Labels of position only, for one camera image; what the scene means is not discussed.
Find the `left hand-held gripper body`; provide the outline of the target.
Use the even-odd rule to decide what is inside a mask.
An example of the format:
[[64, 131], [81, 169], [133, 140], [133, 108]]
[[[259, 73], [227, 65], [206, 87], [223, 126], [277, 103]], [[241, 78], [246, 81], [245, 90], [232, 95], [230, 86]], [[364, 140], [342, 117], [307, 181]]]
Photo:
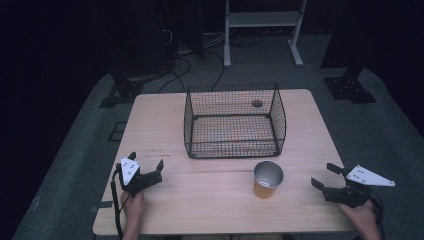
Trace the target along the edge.
[[132, 196], [162, 182], [162, 174], [156, 170], [142, 174], [141, 165], [137, 161], [122, 158], [119, 166], [121, 188]]

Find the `person's left hand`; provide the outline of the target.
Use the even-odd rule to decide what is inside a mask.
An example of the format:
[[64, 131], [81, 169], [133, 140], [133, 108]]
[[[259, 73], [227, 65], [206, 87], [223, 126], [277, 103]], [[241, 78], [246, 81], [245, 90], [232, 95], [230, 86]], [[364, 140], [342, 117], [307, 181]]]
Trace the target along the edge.
[[126, 216], [127, 224], [140, 225], [144, 212], [144, 193], [138, 192], [132, 196], [127, 191], [121, 194], [122, 208]]

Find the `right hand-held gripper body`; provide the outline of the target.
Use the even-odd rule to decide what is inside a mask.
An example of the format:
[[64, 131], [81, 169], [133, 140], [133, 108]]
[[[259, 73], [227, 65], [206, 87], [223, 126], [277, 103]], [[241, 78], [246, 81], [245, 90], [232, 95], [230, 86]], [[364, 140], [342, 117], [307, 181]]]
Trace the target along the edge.
[[371, 194], [371, 186], [394, 187], [395, 182], [360, 165], [352, 169], [342, 168], [340, 174], [346, 185], [343, 188], [325, 187], [322, 191], [324, 199], [333, 203], [344, 204], [355, 208], [364, 205]]

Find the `person's right hand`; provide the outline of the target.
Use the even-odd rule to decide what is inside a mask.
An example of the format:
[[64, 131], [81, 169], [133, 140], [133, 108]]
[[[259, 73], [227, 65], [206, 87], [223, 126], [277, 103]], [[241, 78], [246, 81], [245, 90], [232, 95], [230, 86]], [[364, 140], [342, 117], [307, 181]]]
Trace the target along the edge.
[[355, 208], [344, 204], [338, 204], [338, 207], [349, 219], [350, 223], [358, 232], [359, 236], [362, 233], [378, 232], [374, 207], [370, 200], [368, 200], [364, 205], [357, 206]]

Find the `black stand base plate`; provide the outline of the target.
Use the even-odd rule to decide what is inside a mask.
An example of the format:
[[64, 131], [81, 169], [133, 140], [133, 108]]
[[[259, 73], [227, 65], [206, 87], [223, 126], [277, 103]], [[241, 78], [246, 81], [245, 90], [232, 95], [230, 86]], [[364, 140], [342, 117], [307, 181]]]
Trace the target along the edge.
[[116, 104], [131, 104], [142, 93], [144, 83], [141, 81], [126, 80], [115, 83], [108, 96], [103, 98], [100, 108], [113, 108]]
[[343, 77], [325, 77], [324, 82], [335, 100], [350, 100], [352, 103], [375, 103], [376, 100], [366, 91], [358, 80]]

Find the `white metal stand frame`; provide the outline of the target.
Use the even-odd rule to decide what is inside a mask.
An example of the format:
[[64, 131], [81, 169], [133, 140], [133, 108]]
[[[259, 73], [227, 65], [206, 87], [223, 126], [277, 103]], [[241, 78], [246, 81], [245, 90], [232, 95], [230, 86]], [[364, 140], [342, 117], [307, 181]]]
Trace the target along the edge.
[[225, 24], [224, 24], [224, 48], [223, 64], [225, 67], [231, 66], [230, 30], [233, 28], [258, 28], [258, 27], [293, 27], [294, 33], [288, 40], [288, 45], [297, 67], [304, 65], [297, 48], [303, 18], [308, 0], [301, 1], [298, 11], [282, 12], [231, 12], [230, 0], [225, 3]]

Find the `orange paper cup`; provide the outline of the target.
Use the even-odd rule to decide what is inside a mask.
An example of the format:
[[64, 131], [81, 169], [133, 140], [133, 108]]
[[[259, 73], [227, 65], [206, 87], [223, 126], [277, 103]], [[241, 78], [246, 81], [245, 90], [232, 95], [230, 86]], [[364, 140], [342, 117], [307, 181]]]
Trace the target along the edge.
[[273, 161], [258, 163], [253, 170], [253, 175], [253, 191], [261, 199], [270, 198], [284, 180], [283, 169]]

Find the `black wire mesh basket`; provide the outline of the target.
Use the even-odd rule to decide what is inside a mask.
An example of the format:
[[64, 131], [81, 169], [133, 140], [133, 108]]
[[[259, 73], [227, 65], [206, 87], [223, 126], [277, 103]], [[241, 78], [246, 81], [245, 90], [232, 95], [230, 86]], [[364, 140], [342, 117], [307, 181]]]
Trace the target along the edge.
[[283, 150], [286, 130], [276, 84], [187, 89], [184, 145], [193, 159], [276, 157]]

